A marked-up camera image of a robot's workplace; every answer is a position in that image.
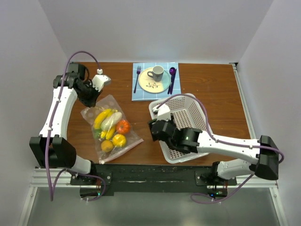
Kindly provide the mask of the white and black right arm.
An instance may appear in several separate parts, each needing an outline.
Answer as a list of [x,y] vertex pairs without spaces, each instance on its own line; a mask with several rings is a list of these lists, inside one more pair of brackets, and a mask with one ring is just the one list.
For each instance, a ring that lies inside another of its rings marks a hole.
[[178,129],[173,120],[153,119],[148,122],[153,141],[164,142],[169,149],[181,153],[217,153],[233,157],[217,161],[206,180],[220,185],[236,176],[256,175],[265,180],[278,180],[280,151],[273,139],[238,139],[212,135],[196,128]]

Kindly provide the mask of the white perforated plastic basket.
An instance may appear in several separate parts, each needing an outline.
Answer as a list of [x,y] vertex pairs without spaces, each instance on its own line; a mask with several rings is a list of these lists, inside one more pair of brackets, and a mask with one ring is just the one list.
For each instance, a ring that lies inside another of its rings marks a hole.
[[[193,96],[193,94],[190,94],[190,97],[176,96],[166,102],[166,105],[169,107],[174,116],[174,122],[177,128],[196,128],[205,131],[211,130],[211,127],[206,126],[206,117],[203,110],[199,103],[192,99]],[[179,151],[169,149],[169,147],[162,141],[160,141],[159,144],[165,160],[170,164],[183,163],[208,155],[208,153],[184,154]]]

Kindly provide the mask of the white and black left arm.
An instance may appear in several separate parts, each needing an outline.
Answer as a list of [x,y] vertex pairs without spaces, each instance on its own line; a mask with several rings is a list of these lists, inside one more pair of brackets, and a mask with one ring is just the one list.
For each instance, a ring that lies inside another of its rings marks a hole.
[[63,168],[80,175],[87,185],[97,181],[95,164],[77,155],[75,147],[67,140],[67,128],[73,105],[79,100],[87,107],[94,107],[110,78],[101,68],[93,79],[85,79],[88,69],[70,63],[65,75],[53,80],[53,99],[45,124],[37,137],[31,137],[29,146],[39,166],[49,170]]

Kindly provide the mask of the clear zip top bag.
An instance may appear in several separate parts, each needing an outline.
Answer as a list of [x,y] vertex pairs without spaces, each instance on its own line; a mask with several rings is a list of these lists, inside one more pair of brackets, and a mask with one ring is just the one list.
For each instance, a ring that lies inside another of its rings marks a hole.
[[113,95],[99,100],[94,107],[86,107],[81,115],[91,126],[100,164],[119,158],[143,142]]

